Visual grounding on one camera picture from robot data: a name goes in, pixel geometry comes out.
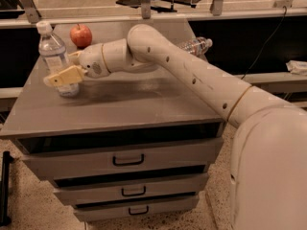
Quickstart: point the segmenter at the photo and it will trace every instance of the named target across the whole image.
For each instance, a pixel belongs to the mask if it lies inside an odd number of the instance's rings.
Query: drawer handle
[[[131,216],[137,216],[137,215],[144,215],[144,214],[147,214],[147,213],[149,212],[149,210],[150,210],[150,207],[146,206],[146,211],[144,211],[144,212],[133,213],[133,212],[131,211],[131,208],[128,209],[128,212],[129,212],[129,215],[131,215]]]
[[[130,165],[140,165],[144,162],[144,154],[141,154],[141,160],[136,161],[136,162],[131,162],[131,163],[117,163],[116,162],[116,157],[113,156],[113,165],[114,166],[130,166]]]
[[[143,196],[145,193],[146,193],[146,186],[143,187],[143,192],[132,195],[126,195],[124,188],[122,188],[122,196]]]

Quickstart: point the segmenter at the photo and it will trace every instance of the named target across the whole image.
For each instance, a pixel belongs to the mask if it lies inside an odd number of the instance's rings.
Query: black cable
[[[257,60],[260,58],[263,49],[265,48],[265,46],[267,45],[267,43],[270,41],[270,39],[275,35],[275,33],[277,32],[277,30],[279,29],[279,27],[281,26],[282,22],[284,21],[286,14],[287,14],[287,7],[284,6],[283,7],[285,9],[284,14],[281,18],[281,20],[279,21],[277,27],[275,28],[275,30],[272,32],[272,34],[268,37],[268,39],[265,41],[265,43],[262,45],[256,59],[254,60],[254,62],[250,65],[250,67],[247,69],[247,71],[245,72],[245,74],[241,77],[241,80],[247,75],[247,73],[250,71],[250,69],[255,65],[255,63],[257,62]]]

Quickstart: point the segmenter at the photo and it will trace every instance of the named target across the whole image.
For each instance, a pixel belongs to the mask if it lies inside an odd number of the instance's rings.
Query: apple
[[[85,48],[92,43],[92,32],[83,25],[77,24],[70,29],[70,39],[78,48]]]

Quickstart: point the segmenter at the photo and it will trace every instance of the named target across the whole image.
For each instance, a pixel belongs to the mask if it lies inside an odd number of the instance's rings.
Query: gray drawer
[[[54,194],[64,205],[78,205],[199,192],[203,190],[207,180],[207,173],[167,176],[55,189]]]
[[[40,179],[131,173],[213,163],[222,138],[146,144],[104,149],[79,149],[24,156]]]
[[[92,207],[75,210],[79,221],[95,221],[101,219],[125,218],[149,215],[161,212],[191,210],[199,201],[197,195],[175,198],[164,198],[142,202],[124,203],[113,206]]]

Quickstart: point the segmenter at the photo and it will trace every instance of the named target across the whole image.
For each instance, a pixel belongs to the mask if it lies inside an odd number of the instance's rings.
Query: clear bottle
[[[177,46],[185,50],[186,52],[190,53],[191,55],[194,55],[196,57],[200,57],[204,53],[208,51],[208,49],[213,45],[211,39],[207,39],[204,37],[196,37],[194,39],[181,42]]]
[[[40,21],[36,24],[40,41],[38,50],[42,56],[50,74],[55,74],[71,65],[65,43],[58,35],[53,32],[53,29],[48,21]],[[77,83],[66,84],[57,87],[59,94],[62,97],[74,97],[79,93],[79,85]]]

